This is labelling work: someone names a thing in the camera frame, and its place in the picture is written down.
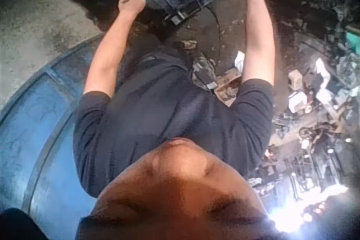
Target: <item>dark t-shirt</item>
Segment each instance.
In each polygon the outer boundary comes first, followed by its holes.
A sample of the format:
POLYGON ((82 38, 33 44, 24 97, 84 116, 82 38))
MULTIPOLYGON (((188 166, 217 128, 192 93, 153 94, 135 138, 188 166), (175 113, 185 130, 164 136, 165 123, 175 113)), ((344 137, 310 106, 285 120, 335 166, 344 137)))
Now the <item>dark t-shirt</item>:
POLYGON ((272 86, 244 82, 228 108, 195 86, 182 61, 147 56, 113 99, 89 92, 75 113, 74 157, 93 197, 124 169, 166 140, 185 137, 234 167, 252 171, 271 135, 272 86))

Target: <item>bright light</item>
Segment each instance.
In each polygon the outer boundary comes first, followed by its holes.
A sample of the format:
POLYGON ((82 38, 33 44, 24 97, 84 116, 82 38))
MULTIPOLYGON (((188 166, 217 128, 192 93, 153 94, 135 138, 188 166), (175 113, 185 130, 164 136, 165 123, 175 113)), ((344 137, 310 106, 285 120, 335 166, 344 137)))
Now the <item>bright light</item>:
POLYGON ((308 149, 309 145, 310 145, 310 141, 304 139, 304 140, 302 141, 301 148, 302 148, 302 149, 308 149))
MULTIPOLYGON (((284 208, 274 210, 269 214, 269 217, 275 222, 276 229, 280 232, 295 232, 305 221, 310 222, 308 220, 311 215, 303 214, 307 206, 316 205, 325 201, 329 196, 335 196, 347 190, 347 187, 340 184, 331 185, 323 192, 320 192, 320 187, 312 188, 310 191, 302 194, 301 201, 289 202, 284 208)), ((319 208, 314 209, 314 212, 319 214, 322 208, 319 206, 319 208)))
POLYGON ((311 222, 313 220, 313 217, 309 213, 305 213, 304 216, 303 216, 303 220, 305 222, 311 222))
POLYGON ((278 209, 270 214, 275 221, 275 227, 280 232, 291 233, 297 231, 304 223, 300 215, 294 215, 291 209, 278 209))

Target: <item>concrete floor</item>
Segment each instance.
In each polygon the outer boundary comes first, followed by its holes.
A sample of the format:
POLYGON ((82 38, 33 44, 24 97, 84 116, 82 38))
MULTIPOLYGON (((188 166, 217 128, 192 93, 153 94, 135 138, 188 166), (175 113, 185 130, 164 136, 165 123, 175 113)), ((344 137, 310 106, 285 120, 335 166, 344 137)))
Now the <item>concrete floor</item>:
POLYGON ((1 0, 0 109, 42 66, 100 33, 69 0, 1 0))

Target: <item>teal object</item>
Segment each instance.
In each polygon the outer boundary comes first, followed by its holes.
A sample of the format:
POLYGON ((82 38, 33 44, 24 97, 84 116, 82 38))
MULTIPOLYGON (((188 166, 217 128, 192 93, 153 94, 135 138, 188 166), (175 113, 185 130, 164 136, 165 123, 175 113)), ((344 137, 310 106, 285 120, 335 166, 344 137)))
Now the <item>teal object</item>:
POLYGON ((360 36, 351 32, 346 33, 346 41, 357 55, 360 55, 360 36))

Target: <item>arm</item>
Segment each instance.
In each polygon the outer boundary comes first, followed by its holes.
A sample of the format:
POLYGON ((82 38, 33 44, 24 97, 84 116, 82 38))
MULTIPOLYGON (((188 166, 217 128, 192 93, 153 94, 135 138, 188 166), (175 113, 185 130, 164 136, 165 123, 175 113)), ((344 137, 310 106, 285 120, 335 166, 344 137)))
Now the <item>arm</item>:
POLYGON ((247 0, 246 51, 242 81, 274 83, 275 44, 272 22, 264 0, 247 0))
POLYGON ((120 13, 94 55, 84 93, 100 91, 113 96, 130 28, 144 6, 145 0, 119 1, 120 13))

